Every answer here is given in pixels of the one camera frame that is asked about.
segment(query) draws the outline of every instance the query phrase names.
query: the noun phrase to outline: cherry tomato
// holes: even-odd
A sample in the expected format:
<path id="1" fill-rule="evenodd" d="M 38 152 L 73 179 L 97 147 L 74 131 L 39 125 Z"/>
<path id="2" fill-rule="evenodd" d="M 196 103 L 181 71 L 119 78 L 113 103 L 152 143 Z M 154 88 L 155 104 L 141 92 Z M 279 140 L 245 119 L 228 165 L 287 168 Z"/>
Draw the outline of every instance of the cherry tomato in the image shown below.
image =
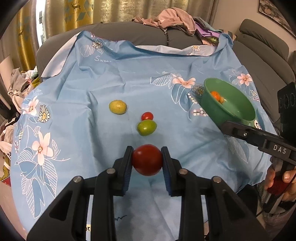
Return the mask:
<path id="1" fill-rule="evenodd" d="M 211 94 L 217 101 L 220 101 L 221 96 L 217 91 L 211 91 Z"/>
<path id="2" fill-rule="evenodd" d="M 141 120 L 153 120 L 153 114 L 151 112 L 145 112 L 142 114 Z"/>
<path id="3" fill-rule="evenodd" d="M 156 146 L 146 144 L 134 150 L 132 164 L 138 173 L 153 176 L 162 168 L 163 157 Z"/>

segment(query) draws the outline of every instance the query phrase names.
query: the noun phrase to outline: fingernail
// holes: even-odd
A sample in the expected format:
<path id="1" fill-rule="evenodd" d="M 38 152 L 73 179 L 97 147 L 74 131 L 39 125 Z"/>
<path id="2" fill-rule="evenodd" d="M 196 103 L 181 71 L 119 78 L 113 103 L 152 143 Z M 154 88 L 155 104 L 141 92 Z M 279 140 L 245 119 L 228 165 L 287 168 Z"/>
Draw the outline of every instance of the fingernail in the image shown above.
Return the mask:
<path id="1" fill-rule="evenodd" d="M 290 178 L 290 173 L 289 172 L 285 172 L 284 174 L 284 179 L 287 181 Z"/>

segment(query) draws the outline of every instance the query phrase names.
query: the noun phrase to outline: sofa cushion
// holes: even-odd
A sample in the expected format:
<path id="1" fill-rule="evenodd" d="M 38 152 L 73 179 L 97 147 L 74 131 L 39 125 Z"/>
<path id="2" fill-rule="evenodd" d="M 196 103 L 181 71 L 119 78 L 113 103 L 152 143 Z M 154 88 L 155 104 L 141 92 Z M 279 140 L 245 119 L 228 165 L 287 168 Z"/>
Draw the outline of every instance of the sofa cushion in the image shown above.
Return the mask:
<path id="1" fill-rule="evenodd" d="M 185 32 L 174 28 L 168 28 L 166 37 L 168 46 L 172 48 L 184 49 L 192 45 L 202 45 L 202 41 L 197 35 L 189 36 Z"/>
<path id="2" fill-rule="evenodd" d="M 285 41 L 270 32 L 268 29 L 250 19 L 245 19 L 239 27 L 239 31 L 265 43 L 273 51 L 278 53 L 285 61 L 287 61 L 289 54 L 288 45 Z"/>
<path id="3" fill-rule="evenodd" d="M 247 34 L 240 34 L 237 41 L 255 52 L 286 84 L 295 82 L 295 75 L 289 64 L 263 42 Z"/>
<path id="4" fill-rule="evenodd" d="M 135 23 L 116 22 L 86 25 L 47 39 L 37 52 L 36 62 L 41 75 L 55 53 L 75 34 L 87 30 L 108 40 L 128 40 L 134 45 L 167 45 L 167 37 L 159 28 Z"/>
<path id="5" fill-rule="evenodd" d="M 86 25 L 80 28 L 72 29 L 70 31 L 52 36 L 48 38 L 38 49 L 36 55 L 36 65 L 38 68 L 39 76 L 42 75 L 45 67 L 56 54 L 56 52 L 75 34 L 82 30 L 91 31 L 95 24 Z"/>
<path id="6" fill-rule="evenodd" d="M 242 43 L 234 41 L 232 49 L 241 64 L 244 65 L 250 73 L 258 91 L 261 105 L 275 126 L 275 123 L 280 117 L 277 91 L 286 86 L 286 83 L 256 53 Z"/>

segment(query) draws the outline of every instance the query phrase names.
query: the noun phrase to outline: green bowl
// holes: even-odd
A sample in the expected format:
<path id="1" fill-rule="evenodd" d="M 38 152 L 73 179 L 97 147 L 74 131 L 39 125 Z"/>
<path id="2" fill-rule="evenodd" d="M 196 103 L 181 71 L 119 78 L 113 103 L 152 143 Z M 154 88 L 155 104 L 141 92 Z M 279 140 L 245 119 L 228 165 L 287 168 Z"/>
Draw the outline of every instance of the green bowl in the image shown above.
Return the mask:
<path id="1" fill-rule="evenodd" d="M 247 126 L 255 126 L 256 113 L 249 99 L 231 84 L 217 79 L 208 78 L 204 82 L 204 93 L 201 107 L 217 126 L 225 121 L 233 121 Z M 217 91 L 225 101 L 221 104 L 211 91 Z"/>

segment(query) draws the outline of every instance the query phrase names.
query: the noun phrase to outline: tomato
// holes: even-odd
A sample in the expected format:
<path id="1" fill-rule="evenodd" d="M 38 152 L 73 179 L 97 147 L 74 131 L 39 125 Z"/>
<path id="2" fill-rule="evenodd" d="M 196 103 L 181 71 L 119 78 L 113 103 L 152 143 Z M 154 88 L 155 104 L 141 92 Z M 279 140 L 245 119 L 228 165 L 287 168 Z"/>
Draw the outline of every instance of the tomato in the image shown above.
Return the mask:
<path id="1" fill-rule="evenodd" d="M 151 112 L 145 112 L 142 114 L 141 120 L 153 120 L 153 114 Z"/>
<path id="2" fill-rule="evenodd" d="M 137 125 L 137 130 L 141 136 L 152 134 L 157 128 L 157 124 L 153 120 L 143 120 Z"/>
<path id="3" fill-rule="evenodd" d="M 162 168 L 163 157 L 156 146 L 146 144 L 134 150 L 132 164 L 138 173 L 153 176 Z"/>
<path id="4" fill-rule="evenodd" d="M 217 91 L 211 91 L 211 94 L 217 101 L 220 101 L 221 96 Z"/>

